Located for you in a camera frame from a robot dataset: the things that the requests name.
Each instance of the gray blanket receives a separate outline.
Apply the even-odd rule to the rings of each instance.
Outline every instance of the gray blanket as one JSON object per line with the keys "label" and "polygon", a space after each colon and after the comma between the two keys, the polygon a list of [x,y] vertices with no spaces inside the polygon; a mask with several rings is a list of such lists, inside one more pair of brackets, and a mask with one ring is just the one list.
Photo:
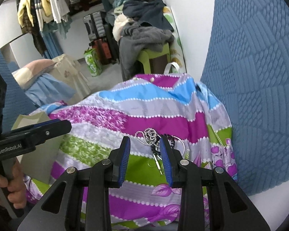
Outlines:
{"label": "gray blanket", "polygon": [[166,42],[172,42],[174,37],[170,30],[156,27],[141,27],[138,22],[127,23],[122,31],[119,42],[120,63],[124,81],[137,74],[135,61],[143,49],[162,52]]}

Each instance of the teal garment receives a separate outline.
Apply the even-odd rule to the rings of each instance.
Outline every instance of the teal garment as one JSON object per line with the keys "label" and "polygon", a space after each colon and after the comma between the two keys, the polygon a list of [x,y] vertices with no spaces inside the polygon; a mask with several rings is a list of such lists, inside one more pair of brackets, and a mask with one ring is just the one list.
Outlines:
{"label": "teal garment", "polygon": [[66,39],[66,34],[71,28],[71,23],[72,23],[72,18],[68,16],[68,21],[61,21],[61,23],[56,23],[55,21],[52,21],[50,23],[44,23],[43,26],[43,32],[55,32],[59,30],[60,35],[62,36],[63,39]]}
{"label": "teal garment", "polygon": [[117,7],[121,6],[122,4],[124,4],[127,1],[130,1],[130,0],[115,0],[113,2],[113,8],[117,8]]}

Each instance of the silver rivet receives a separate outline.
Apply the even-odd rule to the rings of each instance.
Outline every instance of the silver rivet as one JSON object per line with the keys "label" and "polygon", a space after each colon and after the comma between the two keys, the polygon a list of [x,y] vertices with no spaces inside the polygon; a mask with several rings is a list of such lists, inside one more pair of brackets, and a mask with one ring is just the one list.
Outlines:
{"label": "silver rivet", "polygon": [[216,167],[215,168],[215,171],[218,173],[218,174],[222,174],[224,172],[224,169],[222,167]]}
{"label": "silver rivet", "polygon": [[185,159],[183,159],[183,160],[180,161],[180,164],[181,164],[182,166],[187,166],[189,163],[190,163],[190,162],[189,162],[188,160],[185,160]]}
{"label": "silver rivet", "polygon": [[103,165],[108,165],[108,164],[110,164],[111,163],[111,160],[109,160],[109,159],[104,159],[104,160],[102,160],[102,164]]}
{"label": "silver rivet", "polygon": [[76,169],[74,167],[69,167],[66,171],[68,174],[72,174],[76,171]]}

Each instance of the yellow-green chair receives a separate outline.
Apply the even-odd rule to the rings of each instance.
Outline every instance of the yellow-green chair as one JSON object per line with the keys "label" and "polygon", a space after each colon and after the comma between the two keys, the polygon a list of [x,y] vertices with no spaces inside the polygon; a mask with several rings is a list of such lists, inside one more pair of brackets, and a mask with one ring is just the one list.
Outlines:
{"label": "yellow-green chair", "polygon": [[[158,58],[158,65],[150,62],[150,60]],[[145,74],[163,74],[167,63],[170,62],[170,51],[169,51],[169,44],[166,43],[163,47],[162,52],[155,52],[149,49],[143,49],[137,61],[140,61],[144,66],[144,73]]]}

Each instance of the blue stripe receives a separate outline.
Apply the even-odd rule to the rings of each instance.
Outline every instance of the blue stripe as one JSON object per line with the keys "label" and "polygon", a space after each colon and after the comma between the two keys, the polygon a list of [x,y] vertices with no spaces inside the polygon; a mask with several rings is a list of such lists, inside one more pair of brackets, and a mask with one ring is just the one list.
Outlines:
{"label": "blue stripe", "polygon": [[177,86],[173,91],[165,91],[151,83],[133,86],[120,91],[101,91],[99,96],[113,101],[125,101],[128,99],[174,99],[182,104],[189,104],[193,92],[196,90],[193,78],[188,78],[186,83]]}

